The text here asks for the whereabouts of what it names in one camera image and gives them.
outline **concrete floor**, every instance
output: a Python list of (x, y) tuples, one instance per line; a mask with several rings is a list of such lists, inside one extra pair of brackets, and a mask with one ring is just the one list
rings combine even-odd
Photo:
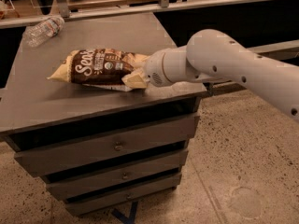
[(70, 216), (0, 143), (0, 223), (298, 224), (298, 124), (249, 91), (222, 91), (200, 104), (181, 184), (139, 200), (131, 218), (131, 203)]

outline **table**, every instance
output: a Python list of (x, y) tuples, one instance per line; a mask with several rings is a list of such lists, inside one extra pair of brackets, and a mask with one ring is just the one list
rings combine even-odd
[(151, 55), (174, 46), (151, 13), (71, 21), (36, 49), (21, 44), (0, 102), (0, 136), (71, 214), (178, 185), (205, 88), (182, 82), (121, 92), (46, 77), (74, 49)]

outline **blue tape on floor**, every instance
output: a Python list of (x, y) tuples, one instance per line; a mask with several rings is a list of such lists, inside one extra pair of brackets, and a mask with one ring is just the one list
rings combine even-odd
[(131, 205), (130, 216), (126, 217), (119, 210), (114, 209), (112, 215), (121, 221), (123, 224), (134, 224), (137, 213), (138, 202), (133, 202)]

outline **plastic bottle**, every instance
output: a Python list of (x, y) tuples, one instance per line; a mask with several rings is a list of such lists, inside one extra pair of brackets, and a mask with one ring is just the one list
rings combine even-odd
[(28, 27), (23, 34), (23, 41), (32, 48), (38, 47), (51, 37), (56, 36), (64, 26), (64, 19), (53, 17), (36, 26)]

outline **white robotic arm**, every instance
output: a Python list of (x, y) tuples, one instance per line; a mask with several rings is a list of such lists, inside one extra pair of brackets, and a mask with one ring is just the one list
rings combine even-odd
[(200, 31), (185, 47), (154, 53), (145, 72), (155, 86), (229, 79), (299, 122), (299, 67), (253, 53), (219, 31)]

